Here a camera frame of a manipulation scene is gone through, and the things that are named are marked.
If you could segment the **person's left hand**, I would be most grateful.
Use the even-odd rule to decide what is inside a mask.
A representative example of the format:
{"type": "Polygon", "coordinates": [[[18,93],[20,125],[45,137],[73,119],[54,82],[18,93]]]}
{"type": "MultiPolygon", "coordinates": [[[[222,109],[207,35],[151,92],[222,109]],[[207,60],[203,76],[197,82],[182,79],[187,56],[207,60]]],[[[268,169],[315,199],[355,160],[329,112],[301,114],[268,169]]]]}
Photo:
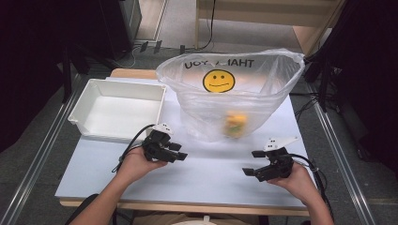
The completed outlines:
{"type": "Polygon", "coordinates": [[[125,185],[141,179],[146,174],[166,166],[167,163],[161,160],[148,161],[142,147],[131,149],[125,156],[115,178],[125,185]]]}

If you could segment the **person's right hand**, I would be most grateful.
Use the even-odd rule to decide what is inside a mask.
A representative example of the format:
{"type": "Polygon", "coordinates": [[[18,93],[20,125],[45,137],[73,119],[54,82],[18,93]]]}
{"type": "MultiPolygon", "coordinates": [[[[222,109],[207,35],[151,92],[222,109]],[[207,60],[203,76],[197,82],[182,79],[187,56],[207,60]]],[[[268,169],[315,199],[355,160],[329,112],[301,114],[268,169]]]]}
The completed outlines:
{"type": "Polygon", "coordinates": [[[270,179],[268,183],[285,188],[306,206],[309,206],[318,194],[317,188],[308,171],[297,163],[293,164],[292,172],[287,178],[270,179]]]}

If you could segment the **black curtain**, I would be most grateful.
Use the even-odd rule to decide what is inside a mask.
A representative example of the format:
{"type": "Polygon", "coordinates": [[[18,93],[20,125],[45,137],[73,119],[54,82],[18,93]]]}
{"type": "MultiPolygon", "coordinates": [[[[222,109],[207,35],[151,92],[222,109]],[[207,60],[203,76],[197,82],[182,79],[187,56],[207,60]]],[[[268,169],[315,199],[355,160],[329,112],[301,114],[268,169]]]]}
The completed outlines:
{"type": "Polygon", "coordinates": [[[0,0],[0,153],[63,88],[63,48],[89,0],[0,0]]]}
{"type": "Polygon", "coordinates": [[[398,178],[398,0],[346,0],[329,40],[342,115],[360,155],[398,178]]]}

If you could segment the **black metal stand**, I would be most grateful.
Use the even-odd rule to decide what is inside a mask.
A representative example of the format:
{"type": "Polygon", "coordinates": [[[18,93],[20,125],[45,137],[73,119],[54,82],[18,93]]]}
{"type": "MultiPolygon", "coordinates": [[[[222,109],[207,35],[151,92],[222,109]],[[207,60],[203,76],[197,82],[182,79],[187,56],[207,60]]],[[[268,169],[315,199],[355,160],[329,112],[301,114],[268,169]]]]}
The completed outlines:
{"type": "Polygon", "coordinates": [[[86,61],[86,57],[93,58],[98,63],[106,66],[108,69],[115,69],[115,64],[108,61],[106,58],[94,53],[83,45],[76,43],[67,43],[63,48],[63,60],[62,60],[62,75],[63,75],[63,87],[64,97],[62,102],[66,103],[72,93],[71,84],[71,68],[70,65],[74,65],[79,73],[87,74],[90,70],[90,66],[86,61]]]}
{"type": "Polygon", "coordinates": [[[312,55],[305,58],[306,68],[304,71],[304,80],[307,83],[314,83],[318,76],[321,81],[318,88],[318,104],[322,111],[327,111],[326,100],[330,75],[332,74],[332,66],[326,57],[326,51],[321,48],[312,55]]]}

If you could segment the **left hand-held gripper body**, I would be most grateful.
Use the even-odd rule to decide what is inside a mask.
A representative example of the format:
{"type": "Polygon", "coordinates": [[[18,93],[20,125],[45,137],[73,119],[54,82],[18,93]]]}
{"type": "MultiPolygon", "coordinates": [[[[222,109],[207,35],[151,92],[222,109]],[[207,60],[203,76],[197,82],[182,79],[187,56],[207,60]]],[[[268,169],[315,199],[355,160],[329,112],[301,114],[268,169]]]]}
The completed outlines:
{"type": "Polygon", "coordinates": [[[173,131],[167,124],[155,125],[142,142],[142,147],[145,150],[145,158],[148,161],[155,158],[165,162],[174,162],[175,157],[173,153],[167,149],[172,134],[173,131]]]}

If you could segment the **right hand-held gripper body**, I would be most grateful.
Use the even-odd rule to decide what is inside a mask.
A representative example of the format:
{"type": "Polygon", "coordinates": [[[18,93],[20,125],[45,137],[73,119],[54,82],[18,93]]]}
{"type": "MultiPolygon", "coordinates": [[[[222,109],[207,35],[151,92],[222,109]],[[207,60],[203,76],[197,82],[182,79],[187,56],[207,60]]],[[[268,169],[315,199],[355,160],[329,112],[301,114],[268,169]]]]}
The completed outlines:
{"type": "Polygon", "coordinates": [[[274,178],[287,178],[293,167],[293,159],[289,156],[286,146],[297,140],[297,137],[276,137],[269,138],[262,150],[266,152],[266,159],[269,164],[263,168],[256,169],[262,173],[256,177],[260,182],[274,178]]]}

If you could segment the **clear smiley plastic bag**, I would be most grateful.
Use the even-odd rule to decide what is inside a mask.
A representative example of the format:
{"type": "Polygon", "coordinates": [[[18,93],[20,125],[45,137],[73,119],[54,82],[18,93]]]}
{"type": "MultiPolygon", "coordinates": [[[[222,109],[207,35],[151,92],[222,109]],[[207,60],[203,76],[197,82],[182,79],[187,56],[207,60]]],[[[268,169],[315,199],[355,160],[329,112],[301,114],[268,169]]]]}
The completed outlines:
{"type": "Polygon", "coordinates": [[[194,138],[216,142],[227,112],[247,115],[245,134],[262,127],[305,69],[304,55],[286,49],[246,53],[185,53],[156,68],[175,93],[181,122],[194,138]]]}

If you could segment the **dark cabinet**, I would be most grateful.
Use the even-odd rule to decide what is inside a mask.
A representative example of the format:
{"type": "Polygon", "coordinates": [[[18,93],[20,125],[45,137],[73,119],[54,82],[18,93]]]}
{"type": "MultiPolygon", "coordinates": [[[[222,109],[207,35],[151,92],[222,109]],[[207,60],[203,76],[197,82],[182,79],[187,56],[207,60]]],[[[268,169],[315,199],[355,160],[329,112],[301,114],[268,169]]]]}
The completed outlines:
{"type": "Polygon", "coordinates": [[[110,57],[130,52],[142,20],[139,0],[99,0],[110,57]]]}

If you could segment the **metal floor rail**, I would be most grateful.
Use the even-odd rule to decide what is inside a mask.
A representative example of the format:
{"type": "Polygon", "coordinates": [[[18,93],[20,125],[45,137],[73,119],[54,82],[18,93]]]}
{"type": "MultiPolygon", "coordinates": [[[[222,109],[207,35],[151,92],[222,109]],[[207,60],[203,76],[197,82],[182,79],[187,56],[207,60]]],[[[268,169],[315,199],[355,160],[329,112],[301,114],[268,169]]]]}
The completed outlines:
{"type": "Polygon", "coordinates": [[[65,103],[57,91],[22,137],[0,153],[0,225],[63,225],[74,209],[55,196],[80,139],[68,122],[88,78],[75,75],[65,103]]]}
{"type": "Polygon", "coordinates": [[[344,180],[347,189],[349,201],[353,204],[355,211],[362,225],[376,225],[373,213],[368,205],[359,182],[351,169],[351,166],[344,154],[344,149],[336,135],[334,127],[330,122],[329,115],[324,112],[319,103],[316,103],[315,111],[320,124],[325,132],[331,152],[335,158],[339,172],[344,180]]]}

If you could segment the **yellow drink carton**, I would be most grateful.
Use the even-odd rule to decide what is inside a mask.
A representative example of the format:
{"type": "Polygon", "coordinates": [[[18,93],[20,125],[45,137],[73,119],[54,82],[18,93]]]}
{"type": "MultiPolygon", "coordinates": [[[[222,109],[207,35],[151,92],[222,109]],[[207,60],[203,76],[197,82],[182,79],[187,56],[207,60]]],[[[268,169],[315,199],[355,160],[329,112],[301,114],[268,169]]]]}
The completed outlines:
{"type": "Polygon", "coordinates": [[[245,134],[247,115],[241,112],[227,112],[224,118],[223,134],[230,138],[240,138],[245,134]]]}

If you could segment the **light wooden shelf frame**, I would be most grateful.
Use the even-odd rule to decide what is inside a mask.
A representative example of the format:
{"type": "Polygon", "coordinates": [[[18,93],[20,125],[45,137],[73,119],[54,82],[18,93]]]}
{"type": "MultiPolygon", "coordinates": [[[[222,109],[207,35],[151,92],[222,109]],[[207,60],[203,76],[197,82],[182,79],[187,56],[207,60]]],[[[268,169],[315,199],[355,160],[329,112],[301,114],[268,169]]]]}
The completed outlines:
{"type": "Polygon", "coordinates": [[[199,20],[210,19],[215,8],[215,20],[291,25],[302,52],[311,55],[327,29],[339,19],[346,1],[196,0],[195,47],[199,47],[199,20]]]}

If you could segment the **white plastic tray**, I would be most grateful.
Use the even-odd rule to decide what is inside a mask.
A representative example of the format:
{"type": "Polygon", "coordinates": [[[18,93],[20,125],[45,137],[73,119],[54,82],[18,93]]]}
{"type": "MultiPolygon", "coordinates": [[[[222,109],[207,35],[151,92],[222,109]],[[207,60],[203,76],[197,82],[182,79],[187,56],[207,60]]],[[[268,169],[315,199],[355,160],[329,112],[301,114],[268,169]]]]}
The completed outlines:
{"type": "Polygon", "coordinates": [[[159,123],[165,93],[160,84],[91,79],[68,120],[86,137],[131,140],[159,123]]]}

